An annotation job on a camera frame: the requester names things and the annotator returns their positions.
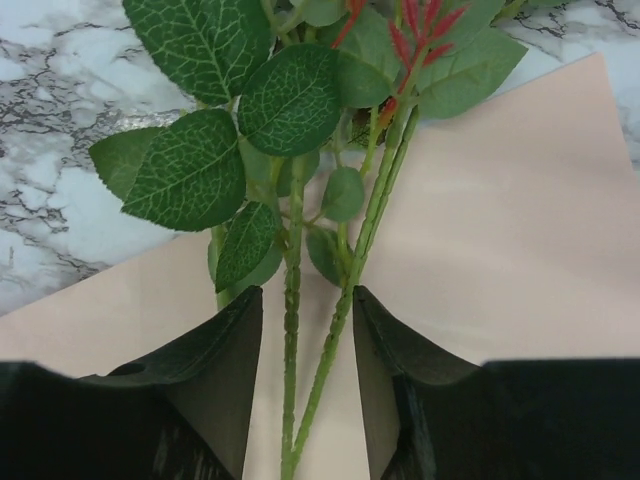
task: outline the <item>small leaf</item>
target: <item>small leaf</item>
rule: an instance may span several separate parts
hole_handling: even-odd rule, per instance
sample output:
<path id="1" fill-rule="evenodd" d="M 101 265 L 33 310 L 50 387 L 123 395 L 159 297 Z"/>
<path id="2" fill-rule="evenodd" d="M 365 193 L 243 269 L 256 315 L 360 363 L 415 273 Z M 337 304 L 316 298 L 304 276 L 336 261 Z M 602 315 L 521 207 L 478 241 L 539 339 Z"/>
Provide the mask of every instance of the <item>small leaf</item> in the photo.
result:
<path id="1" fill-rule="evenodd" d="M 343 266 L 338 255 L 338 234 L 322 227 L 312 227 L 306 236 L 307 251 L 316 270 L 336 287 L 340 287 Z"/>
<path id="2" fill-rule="evenodd" d="M 360 172 L 352 167 L 339 167 L 331 172 L 322 197 L 322 211 L 334 222 L 348 222 L 364 204 L 364 183 Z"/>
<path id="3" fill-rule="evenodd" d="M 233 287 L 230 287 L 233 296 L 235 297 L 240 295 L 244 290 L 252 285 L 260 287 L 267 283 L 280 268 L 283 258 L 282 250 L 280 250 L 275 243 L 271 245 L 271 248 L 258 266 L 249 275 L 244 277 Z"/>
<path id="4" fill-rule="evenodd" d="M 257 149 L 295 157 L 322 146 L 340 120 L 338 54 L 320 45 L 284 48 L 251 77 L 238 125 Z"/>
<path id="5" fill-rule="evenodd" d="M 271 29 L 258 0 L 124 0 L 160 70 L 208 105 L 240 94 L 269 58 Z"/>
<path id="6" fill-rule="evenodd" d="M 196 232 L 231 218 L 245 193 L 231 116 L 219 109 L 198 110 L 151 141 L 122 211 Z"/>
<path id="7" fill-rule="evenodd" d="M 326 27 L 338 21 L 346 12 L 344 0 L 290 0 L 294 7 L 306 2 L 302 19 L 314 27 Z"/>
<path id="8" fill-rule="evenodd" d="M 504 7 L 505 0 L 447 0 L 445 1 L 445 7 L 443 8 L 442 17 L 451 14 L 461 7 L 468 6 L 460 19 L 456 21 L 455 25 L 449 30 L 449 32 L 438 39 L 436 45 L 444 45 L 452 43 L 451 48 L 447 55 L 451 56 L 454 53 L 469 46 L 475 41 L 477 35 L 480 32 L 486 30 L 496 15 L 500 13 L 502 7 Z"/>
<path id="9" fill-rule="evenodd" d="M 467 48 L 439 58 L 421 72 L 421 114 L 451 118 L 478 105 L 502 85 L 526 52 L 508 35 L 485 29 Z"/>
<path id="10" fill-rule="evenodd" d="M 116 133 L 89 148 L 102 183 L 123 202 L 127 198 L 151 140 L 165 131 L 161 127 Z"/>
<path id="11" fill-rule="evenodd" d="M 271 159 L 269 156 L 251 145 L 244 137 L 238 142 L 238 147 L 242 155 L 247 180 L 259 184 L 268 183 L 271 179 Z"/>
<path id="12" fill-rule="evenodd" d="M 303 182 L 306 185 L 313 178 L 318 167 L 320 166 L 320 152 L 314 150 L 313 152 L 306 153 L 306 162 L 304 166 Z M 291 179 L 292 179 L 292 167 L 293 159 L 287 158 L 282 163 L 280 174 L 278 175 L 278 182 L 276 184 L 276 193 L 278 197 L 288 197 L 291 194 Z"/>
<path id="13" fill-rule="evenodd" d="M 218 257 L 216 292 L 249 275 L 269 252 L 278 224 L 264 203 L 249 202 L 232 220 Z"/>
<path id="14" fill-rule="evenodd" d="M 322 29 L 318 41 L 331 45 L 346 19 Z M 367 108 L 382 103 L 391 95 L 400 71 L 387 20 L 366 6 L 353 28 L 340 44 L 338 81 L 342 105 Z"/>

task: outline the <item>leaf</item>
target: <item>leaf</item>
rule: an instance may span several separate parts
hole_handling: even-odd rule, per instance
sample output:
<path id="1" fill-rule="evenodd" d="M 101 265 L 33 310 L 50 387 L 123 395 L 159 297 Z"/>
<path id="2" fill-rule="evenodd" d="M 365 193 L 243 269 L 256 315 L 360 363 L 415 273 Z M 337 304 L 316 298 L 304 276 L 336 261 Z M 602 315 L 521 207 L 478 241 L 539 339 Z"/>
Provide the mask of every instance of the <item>leaf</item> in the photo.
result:
<path id="1" fill-rule="evenodd" d="M 260 287 L 267 283 L 280 268 L 283 258 L 280 247 L 275 243 L 271 245 L 271 248 L 258 266 L 249 275 L 231 287 L 233 296 L 241 294 L 252 285 Z"/>
<path id="2" fill-rule="evenodd" d="M 278 224 L 271 208 L 249 202 L 233 219 L 216 267 L 216 293 L 249 275 L 269 252 Z"/>
<path id="3" fill-rule="evenodd" d="M 246 138 L 241 138 L 238 142 L 244 173 L 247 180 L 255 183 L 268 183 L 271 179 L 271 159 L 256 147 L 251 145 Z"/>
<path id="4" fill-rule="evenodd" d="M 316 270 L 330 283 L 340 287 L 340 271 L 344 269 L 338 254 L 338 234 L 322 227 L 311 227 L 306 236 L 307 252 Z"/>
<path id="5" fill-rule="evenodd" d="M 322 29 L 318 41 L 331 45 L 346 19 Z M 373 107 L 391 95 L 400 71 L 387 20 L 373 8 L 365 7 L 351 31 L 338 47 L 338 82 L 343 106 Z"/>
<path id="6" fill-rule="evenodd" d="M 209 278 L 211 278 L 211 281 L 215 285 L 216 270 L 218 269 L 218 248 L 213 231 L 211 232 L 211 240 L 209 240 L 209 246 L 207 247 L 207 267 L 209 268 Z"/>
<path id="7" fill-rule="evenodd" d="M 314 27 L 326 27 L 347 13 L 344 0 L 290 0 L 294 7 L 306 2 L 302 19 Z"/>
<path id="8" fill-rule="evenodd" d="M 165 130 L 149 127 L 116 133 L 89 147 L 89 156 L 100 180 L 123 202 L 138 175 L 151 140 Z"/>
<path id="9" fill-rule="evenodd" d="M 238 105 L 240 131 L 254 147 L 295 157 L 324 144 L 340 119 L 337 58 L 328 47 L 298 44 L 258 69 Z"/>
<path id="10" fill-rule="evenodd" d="M 271 245 L 271 248 L 262 259 L 262 261 L 258 264 L 258 266 L 238 283 L 229 287 L 229 290 L 231 291 L 231 297 L 237 297 L 252 285 L 260 287 L 267 283 L 280 268 L 280 264 L 282 263 L 283 258 L 284 257 L 282 255 L 282 251 L 280 250 L 278 245 L 276 245 L 275 243 Z M 209 276 L 211 277 L 211 281 L 215 285 L 216 270 L 218 268 L 218 254 L 214 238 L 212 238 L 209 242 L 209 247 L 207 249 L 207 264 L 209 266 Z"/>
<path id="11" fill-rule="evenodd" d="M 486 28 L 470 46 L 421 72 L 421 113 L 451 118 L 478 105 L 502 85 L 526 52 L 508 35 Z"/>
<path id="12" fill-rule="evenodd" d="M 453 47 L 447 52 L 447 56 L 466 48 L 474 42 L 476 36 L 491 25 L 495 16 L 504 7 L 504 2 L 505 0 L 445 0 L 446 8 L 443 8 L 445 14 L 465 5 L 469 5 L 469 8 L 449 33 L 440 38 L 435 45 L 452 43 Z"/>
<path id="13" fill-rule="evenodd" d="M 352 167 L 338 167 L 329 176 L 322 197 L 324 216 L 334 222 L 348 222 L 364 205 L 364 183 Z"/>
<path id="14" fill-rule="evenodd" d="M 304 176 L 302 177 L 304 184 L 306 185 L 313 178 L 318 167 L 320 166 L 320 152 L 314 150 L 313 152 L 306 153 L 304 155 L 307 159 L 304 166 Z M 278 175 L 278 182 L 276 183 L 276 193 L 278 197 L 288 197 L 291 195 L 291 180 L 293 159 L 287 158 L 282 163 L 280 168 L 280 174 Z"/>
<path id="15" fill-rule="evenodd" d="M 269 58 L 271 29 L 258 0 L 124 0 L 160 70 L 208 105 L 239 95 Z"/>
<path id="16" fill-rule="evenodd" d="M 196 232 L 231 218 L 245 193 L 231 116 L 219 109 L 198 110 L 151 141 L 122 211 Z"/>

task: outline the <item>flower stem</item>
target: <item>flower stem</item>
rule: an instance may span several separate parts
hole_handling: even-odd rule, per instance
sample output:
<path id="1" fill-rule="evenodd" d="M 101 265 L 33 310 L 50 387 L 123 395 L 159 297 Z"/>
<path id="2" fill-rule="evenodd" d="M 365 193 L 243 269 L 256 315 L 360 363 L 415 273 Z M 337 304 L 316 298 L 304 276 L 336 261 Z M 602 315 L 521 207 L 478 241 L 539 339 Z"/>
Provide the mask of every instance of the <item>flower stem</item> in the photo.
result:
<path id="1" fill-rule="evenodd" d="M 362 178 L 367 176 L 369 170 L 371 170 L 371 164 L 373 163 L 373 157 L 376 154 L 376 148 L 378 146 L 378 106 L 374 106 L 371 109 L 371 116 L 369 120 L 369 142 L 367 144 L 367 154 L 364 157 L 362 166 L 360 167 L 360 176 Z"/>
<path id="2" fill-rule="evenodd" d="M 289 247 L 286 252 L 284 317 L 284 402 L 282 413 L 281 480 L 292 480 L 294 472 L 293 429 L 296 403 L 296 358 L 298 355 L 298 310 L 300 308 L 300 255 L 302 249 L 305 157 L 293 159 L 289 196 Z"/>
<path id="3" fill-rule="evenodd" d="M 389 134 L 387 137 L 385 151 L 382 157 L 382 163 L 380 164 L 378 176 L 373 187 L 373 193 L 367 205 L 365 220 L 362 224 L 360 235 L 358 236 L 353 261 L 351 263 L 351 269 L 347 278 L 346 285 L 342 289 L 340 299 L 336 304 L 336 309 L 331 320 L 331 325 L 329 327 L 329 334 L 325 339 L 320 362 L 318 364 L 318 368 L 316 369 L 316 375 L 313 381 L 313 386 L 311 387 L 309 400 L 307 402 L 307 406 L 300 422 L 300 429 L 298 431 L 298 436 L 296 438 L 295 446 L 293 449 L 294 467 L 298 465 L 305 443 L 309 438 L 311 425 L 313 424 L 313 419 L 318 409 L 324 386 L 326 384 L 329 372 L 331 371 L 331 367 L 338 351 L 340 335 L 344 330 L 349 310 L 351 309 L 351 304 L 353 301 L 353 289 L 360 282 L 360 276 L 362 274 L 362 270 L 364 269 L 364 264 L 367 260 L 369 250 L 373 243 L 373 235 L 375 234 L 377 226 L 380 224 L 382 214 L 384 213 L 384 208 L 387 201 L 383 200 L 382 197 L 385 192 L 387 192 L 388 196 L 391 188 L 393 187 L 393 185 L 388 184 L 390 177 L 393 176 L 393 165 L 397 162 L 397 160 L 401 160 L 401 158 L 399 158 L 399 155 L 403 157 L 406 153 L 406 147 L 403 147 L 405 143 L 404 139 L 406 138 L 406 141 L 408 142 L 408 138 L 410 137 L 410 135 L 403 135 L 405 131 L 404 119 L 407 115 L 407 110 L 408 103 L 400 103 L 395 116 L 395 120 L 389 128 Z M 417 113 L 414 116 L 414 112 L 412 111 L 411 117 L 412 123 L 415 122 Z M 415 125 L 409 125 L 409 128 L 410 132 L 408 133 L 413 133 Z"/>

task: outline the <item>white marble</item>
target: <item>white marble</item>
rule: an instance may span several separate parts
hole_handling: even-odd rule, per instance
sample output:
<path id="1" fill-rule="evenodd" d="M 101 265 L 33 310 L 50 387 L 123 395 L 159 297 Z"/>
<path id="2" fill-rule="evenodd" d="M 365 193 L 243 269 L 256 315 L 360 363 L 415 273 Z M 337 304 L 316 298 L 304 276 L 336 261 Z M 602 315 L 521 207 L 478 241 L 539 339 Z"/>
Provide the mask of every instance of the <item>white marble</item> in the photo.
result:
<path id="1" fill-rule="evenodd" d="M 583 0 L 504 28 L 531 50 L 503 90 L 604 53 L 640 170 L 640 2 Z M 116 130 L 191 105 L 118 0 L 0 2 L 0 105 L 0 315 L 173 237 L 120 214 L 87 156 Z"/>

